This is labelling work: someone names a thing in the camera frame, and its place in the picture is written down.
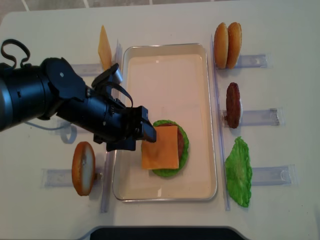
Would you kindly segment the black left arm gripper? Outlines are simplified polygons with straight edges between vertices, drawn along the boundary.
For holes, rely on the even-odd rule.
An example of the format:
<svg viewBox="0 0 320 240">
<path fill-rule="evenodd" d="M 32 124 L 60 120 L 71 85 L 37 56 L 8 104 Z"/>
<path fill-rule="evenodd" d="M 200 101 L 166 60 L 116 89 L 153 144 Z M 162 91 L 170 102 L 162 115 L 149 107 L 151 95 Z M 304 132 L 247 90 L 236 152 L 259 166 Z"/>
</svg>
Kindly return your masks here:
<svg viewBox="0 0 320 240">
<path fill-rule="evenodd" d="M 150 123 L 144 106 L 126 107 L 118 99 L 94 90 L 84 101 L 66 101 L 56 115 L 93 133 L 93 141 L 106 143 L 107 152 L 135 151 L 136 141 L 157 141 L 157 131 Z"/>
</svg>

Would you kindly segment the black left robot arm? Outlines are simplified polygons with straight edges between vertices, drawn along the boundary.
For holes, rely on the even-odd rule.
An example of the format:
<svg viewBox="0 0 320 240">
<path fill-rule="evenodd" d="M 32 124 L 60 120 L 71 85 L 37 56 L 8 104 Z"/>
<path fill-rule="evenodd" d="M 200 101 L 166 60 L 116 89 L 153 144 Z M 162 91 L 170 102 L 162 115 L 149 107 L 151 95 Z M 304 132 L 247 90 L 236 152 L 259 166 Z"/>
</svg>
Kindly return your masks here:
<svg viewBox="0 0 320 240">
<path fill-rule="evenodd" d="M 118 64 L 87 86 L 64 58 L 46 58 L 34 66 L 27 57 L 17 61 L 4 51 L 1 55 L 13 61 L 0 65 L 1 130 L 55 115 L 91 132 L 96 143 L 106 143 L 107 151 L 134 151 L 138 140 L 156 141 L 148 110 L 112 97 L 114 89 L 125 93 Z"/>
</svg>

